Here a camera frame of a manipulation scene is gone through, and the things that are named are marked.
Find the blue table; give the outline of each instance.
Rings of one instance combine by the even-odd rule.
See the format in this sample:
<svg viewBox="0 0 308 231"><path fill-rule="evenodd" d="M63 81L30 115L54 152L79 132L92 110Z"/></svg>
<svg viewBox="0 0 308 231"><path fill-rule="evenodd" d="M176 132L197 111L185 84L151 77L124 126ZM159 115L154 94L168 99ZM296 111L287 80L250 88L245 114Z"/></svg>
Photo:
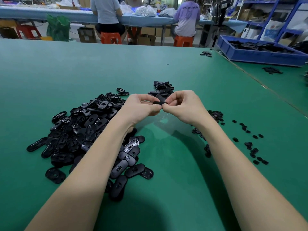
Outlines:
<svg viewBox="0 0 308 231"><path fill-rule="evenodd" d="M34 8L34 7L18 7L18 6L0 6L0 18L2 19L16 19L16 20L32 20L32 21L46 21L47 14L52 16L63 15L71 20L72 23L83 24L96 24L97 16L91 11L85 10L67 10L67 9L49 9L49 8ZM166 25L175 24L176 21L173 18L165 17L142 17L137 15L125 14L122 17L118 17L119 22L127 26L136 27L162 27L162 33L164 34ZM200 20L199 25L213 25L214 21ZM223 23L236 32L242 32L247 25L246 22L239 20L229 20Z"/></svg>

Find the blue bin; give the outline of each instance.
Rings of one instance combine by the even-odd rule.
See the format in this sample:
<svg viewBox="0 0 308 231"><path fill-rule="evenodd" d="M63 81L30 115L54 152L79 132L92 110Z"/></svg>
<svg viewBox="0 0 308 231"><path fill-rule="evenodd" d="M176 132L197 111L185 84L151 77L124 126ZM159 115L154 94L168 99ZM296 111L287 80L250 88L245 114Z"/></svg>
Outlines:
<svg viewBox="0 0 308 231"><path fill-rule="evenodd" d="M274 43L275 46L279 46L294 53L274 53L274 52L264 52L264 51L254 51L254 50L242 50L234 48L229 41L239 41L242 43L252 42L252 43L263 43L268 44L266 41L244 39L233 36L220 36L217 42L217 46L226 55L230 61L237 62L254 62L262 64L272 64L280 66L304 66L308 61L308 54L302 53L298 50L294 50L287 46L281 45L279 43Z"/></svg>

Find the worker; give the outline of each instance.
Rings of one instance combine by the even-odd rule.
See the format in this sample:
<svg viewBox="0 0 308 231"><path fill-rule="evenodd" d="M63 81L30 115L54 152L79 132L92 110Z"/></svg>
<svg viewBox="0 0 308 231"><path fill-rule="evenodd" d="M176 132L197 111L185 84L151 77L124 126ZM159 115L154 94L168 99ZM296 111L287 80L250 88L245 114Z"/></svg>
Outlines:
<svg viewBox="0 0 308 231"><path fill-rule="evenodd" d="M125 0L125 3L127 5L130 5L131 7L143 6L142 0ZM138 35L140 35L140 33L141 33L141 27L137 27L137 30L136 30L136 32L134 34L133 31L132 31L132 27L128 26L127 27L127 33L128 33L128 36L130 37L128 40L129 41L131 40L131 42L129 42L129 43L132 43L132 44L136 45L137 44Z"/></svg>
<svg viewBox="0 0 308 231"><path fill-rule="evenodd" d="M159 99L147 94L129 96L26 231L92 230L124 137L138 122L158 114L161 109L195 126L206 138L241 230L308 230L302 215L233 144L193 91L177 91L162 106L152 104L154 101Z"/></svg>
<svg viewBox="0 0 308 231"><path fill-rule="evenodd" d="M119 23L117 16L122 16L120 3L118 0L91 0L91 10L94 15L98 16L98 24L95 29L100 38L101 32L117 32L123 41L126 37L125 26Z"/></svg>
<svg viewBox="0 0 308 231"><path fill-rule="evenodd" d="M178 25L171 26L173 39L178 36L193 37L196 34L196 22L200 20L200 8L194 0L186 0L173 16Z"/></svg>

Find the gray shirt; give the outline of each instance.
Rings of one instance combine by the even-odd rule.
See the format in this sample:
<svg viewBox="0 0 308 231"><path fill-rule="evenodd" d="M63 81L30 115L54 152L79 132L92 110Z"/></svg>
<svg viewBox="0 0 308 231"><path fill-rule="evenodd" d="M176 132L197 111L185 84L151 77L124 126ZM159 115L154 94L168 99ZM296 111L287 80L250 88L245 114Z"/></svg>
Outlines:
<svg viewBox="0 0 308 231"><path fill-rule="evenodd" d="M115 12L117 9L120 9L118 0L91 0L91 10L97 11L98 23L119 23Z"/></svg>
<svg viewBox="0 0 308 231"><path fill-rule="evenodd" d="M125 3L131 7L143 6L142 0L125 0Z"/></svg>

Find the lavender t-shirt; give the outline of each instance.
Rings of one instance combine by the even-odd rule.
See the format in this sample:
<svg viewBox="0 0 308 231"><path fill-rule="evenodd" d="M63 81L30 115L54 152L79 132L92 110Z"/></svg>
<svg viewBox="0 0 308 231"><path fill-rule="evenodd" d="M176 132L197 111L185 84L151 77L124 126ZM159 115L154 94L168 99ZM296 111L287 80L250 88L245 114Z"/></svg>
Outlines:
<svg viewBox="0 0 308 231"><path fill-rule="evenodd" d="M200 20L200 8L194 1L184 2L174 14L175 21L179 22L175 33L179 36L192 37L196 33L196 21Z"/></svg>

